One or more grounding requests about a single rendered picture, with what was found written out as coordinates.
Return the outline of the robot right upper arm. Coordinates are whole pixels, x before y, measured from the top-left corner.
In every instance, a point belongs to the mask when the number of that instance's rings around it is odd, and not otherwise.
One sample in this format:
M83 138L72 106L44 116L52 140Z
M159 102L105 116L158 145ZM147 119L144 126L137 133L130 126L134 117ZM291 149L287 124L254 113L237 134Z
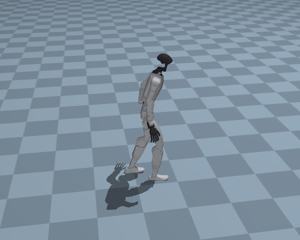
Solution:
M161 81L160 81L160 78L158 78L158 77L154 76L153 79L151 80L150 88L149 88L149 91L148 91L148 94L147 94L147 98L146 98L146 101L145 101L145 104L147 106L148 106L148 102L149 101L153 101L153 97L156 95L156 92L157 92L157 89L160 86L160 83L161 83Z

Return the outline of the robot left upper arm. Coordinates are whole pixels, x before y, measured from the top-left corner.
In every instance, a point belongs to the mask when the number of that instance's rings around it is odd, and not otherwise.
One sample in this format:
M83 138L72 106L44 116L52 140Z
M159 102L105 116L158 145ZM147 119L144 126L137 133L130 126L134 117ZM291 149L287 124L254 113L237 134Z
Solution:
M148 78L149 78L149 76L141 83L141 89L142 89L142 90L145 90L145 87L146 87Z

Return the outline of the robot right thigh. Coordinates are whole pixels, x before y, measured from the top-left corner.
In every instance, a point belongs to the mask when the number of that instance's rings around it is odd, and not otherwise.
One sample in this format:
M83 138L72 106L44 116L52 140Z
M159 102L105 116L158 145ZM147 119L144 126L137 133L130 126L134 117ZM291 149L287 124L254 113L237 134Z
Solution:
M148 128L148 126L147 126L147 120L146 120L146 117L147 116L144 116L143 117L143 121L142 121L142 125L143 125L143 127L144 127L144 129L145 130L149 130L150 128ZM155 139L155 141L154 141L154 143L156 144L155 146L153 146L153 148L152 148L152 153L153 153L153 150L154 149L159 149L160 151L161 151L161 153L162 153L162 151L163 151L163 136L162 136L162 132L161 132L161 130L160 130L160 128L159 128L159 126L158 126L158 124L156 123L156 121L153 119L153 123L154 123L154 128L156 128L156 130L160 133L160 136L159 136L159 134L158 134L158 137L159 137L159 140L158 140L158 138L157 138L157 140L158 141L156 141L156 139ZM155 138L155 137L154 137ZM152 137L152 140L153 140L153 137Z

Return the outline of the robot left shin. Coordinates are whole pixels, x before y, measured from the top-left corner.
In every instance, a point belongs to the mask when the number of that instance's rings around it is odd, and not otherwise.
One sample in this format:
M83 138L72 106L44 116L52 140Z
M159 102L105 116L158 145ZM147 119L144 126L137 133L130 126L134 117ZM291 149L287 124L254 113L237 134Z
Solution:
M148 144L148 143L147 143ZM136 165L137 161L139 160L139 158L141 157L141 155L143 154L147 144L143 147L139 147L137 145L137 143L135 144L134 150L132 152L132 159L131 162L129 164L129 168L133 169L134 166Z

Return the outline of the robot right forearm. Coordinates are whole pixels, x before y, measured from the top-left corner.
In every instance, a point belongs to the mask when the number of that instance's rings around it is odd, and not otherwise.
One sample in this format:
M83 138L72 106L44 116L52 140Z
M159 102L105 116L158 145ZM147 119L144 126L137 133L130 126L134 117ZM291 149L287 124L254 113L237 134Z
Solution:
M146 123L149 123L149 126L153 126L154 122L153 122L153 111L154 111L154 102L152 100L150 100L147 104L147 108L145 109L146 111Z

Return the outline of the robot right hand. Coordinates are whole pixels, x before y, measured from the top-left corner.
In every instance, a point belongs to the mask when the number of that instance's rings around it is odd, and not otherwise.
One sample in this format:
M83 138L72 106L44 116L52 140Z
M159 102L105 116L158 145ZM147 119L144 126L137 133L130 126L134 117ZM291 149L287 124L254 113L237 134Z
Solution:
M160 133L158 132L158 130L156 128L154 128L155 127L154 124L152 126L150 126L149 123L147 122L147 126L150 129L150 131L149 131L150 137L151 137L150 142L152 142L152 141L153 141L153 143L157 142L159 140Z

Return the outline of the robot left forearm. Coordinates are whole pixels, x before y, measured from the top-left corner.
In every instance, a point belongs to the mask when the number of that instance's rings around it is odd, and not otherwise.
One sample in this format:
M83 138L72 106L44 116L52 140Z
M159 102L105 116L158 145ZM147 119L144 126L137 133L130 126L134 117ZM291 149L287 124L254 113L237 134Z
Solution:
M139 103L139 104L143 104L143 101L141 100L141 99L142 99L142 96L143 96L143 93L144 93L144 90L142 90L142 88L141 88L141 86L140 86L140 89L139 89L139 97L138 97L138 99L139 99L138 103Z

